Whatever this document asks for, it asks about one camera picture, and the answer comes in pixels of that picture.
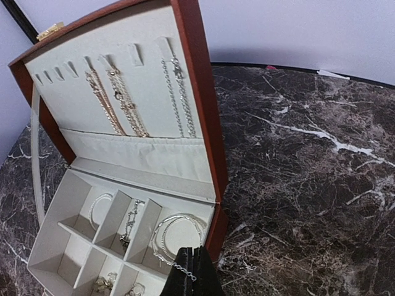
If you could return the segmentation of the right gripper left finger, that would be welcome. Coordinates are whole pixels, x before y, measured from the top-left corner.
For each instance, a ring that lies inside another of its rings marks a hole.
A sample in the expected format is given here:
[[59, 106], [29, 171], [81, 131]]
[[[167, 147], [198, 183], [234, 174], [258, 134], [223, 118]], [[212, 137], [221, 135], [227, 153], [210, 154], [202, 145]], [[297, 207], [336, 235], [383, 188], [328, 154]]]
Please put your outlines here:
[[160, 296], [190, 296], [193, 294], [193, 250], [183, 247], [178, 250], [170, 273]]

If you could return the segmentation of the red jewelry box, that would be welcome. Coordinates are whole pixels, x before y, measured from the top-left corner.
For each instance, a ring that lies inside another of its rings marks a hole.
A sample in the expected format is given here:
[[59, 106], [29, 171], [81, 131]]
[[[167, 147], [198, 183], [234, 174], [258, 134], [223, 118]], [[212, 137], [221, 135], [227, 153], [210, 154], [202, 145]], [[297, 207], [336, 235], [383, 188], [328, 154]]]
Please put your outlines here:
[[[160, 295], [151, 237], [177, 213], [207, 223], [218, 258], [228, 218], [227, 163], [206, 36], [197, 1], [118, 1], [41, 32], [9, 65], [31, 106], [37, 208], [42, 127], [67, 168], [27, 268], [48, 295]], [[89, 208], [111, 206], [94, 231]]]

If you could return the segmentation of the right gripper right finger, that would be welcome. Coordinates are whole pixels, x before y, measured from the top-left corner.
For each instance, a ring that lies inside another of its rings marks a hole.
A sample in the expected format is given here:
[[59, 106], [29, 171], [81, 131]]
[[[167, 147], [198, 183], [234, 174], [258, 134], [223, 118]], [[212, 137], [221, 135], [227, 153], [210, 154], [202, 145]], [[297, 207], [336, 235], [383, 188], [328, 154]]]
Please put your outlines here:
[[193, 296], [224, 296], [216, 269], [207, 249], [202, 246], [193, 252]]

